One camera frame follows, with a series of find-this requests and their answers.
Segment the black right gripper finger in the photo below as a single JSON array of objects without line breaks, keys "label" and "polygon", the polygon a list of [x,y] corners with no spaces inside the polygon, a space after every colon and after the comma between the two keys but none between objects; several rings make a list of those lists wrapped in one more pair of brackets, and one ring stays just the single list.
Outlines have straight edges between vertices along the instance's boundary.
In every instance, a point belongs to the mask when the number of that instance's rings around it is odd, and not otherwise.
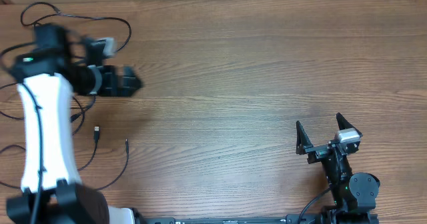
[{"label": "black right gripper finger", "polygon": [[336,121],[338,123],[339,130],[345,129],[354,129],[360,137],[363,137],[363,134],[355,128],[341,113],[336,113]]},{"label": "black right gripper finger", "polygon": [[304,131],[303,125],[300,121],[296,121],[296,131],[297,131],[297,140],[296,140],[296,153],[298,155],[306,154],[306,150],[313,147],[310,138],[307,133]]}]

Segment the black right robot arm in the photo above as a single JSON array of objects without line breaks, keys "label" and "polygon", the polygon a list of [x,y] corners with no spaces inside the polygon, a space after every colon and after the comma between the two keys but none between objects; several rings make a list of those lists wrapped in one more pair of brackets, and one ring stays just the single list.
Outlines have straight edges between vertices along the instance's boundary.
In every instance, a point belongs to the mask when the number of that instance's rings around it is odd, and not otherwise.
[{"label": "black right robot arm", "polygon": [[[321,163],[328,181],[328,188],[314,197],[300,212],[297,223],[378,223],[372,215],[376,208],[380,180],[371,173],[353,173],[348,156],[360,148],[363,134],[348,122],[341,113],[336,114],[339,130],[325,145],[315,146],[303,125],[296,122],[296,153],[307,155],[309,164]],[[325,206],[317,215],[306,211],[325,194],[331,193],[332,206]]]}]

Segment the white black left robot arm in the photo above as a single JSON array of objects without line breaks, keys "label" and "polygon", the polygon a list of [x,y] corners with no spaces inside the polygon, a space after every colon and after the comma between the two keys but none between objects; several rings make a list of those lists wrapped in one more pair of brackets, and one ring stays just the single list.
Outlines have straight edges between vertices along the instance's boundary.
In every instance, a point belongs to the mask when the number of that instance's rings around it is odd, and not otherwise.
[{"label": "white black left robot arm", "polygon": [[103,64],[116,52],[111,37],[81,37],[85,57],[75,64],[68,34],[52,23],[36,26],[33,50],[8,68],[23,104],[26,158],[22,194],[7,200],[7,215],[15,223],[143,223],[136,209],[109,206],[81,182],[71,127],[74,95],[130,97],[141,80],[129,67],[118,76]]}]

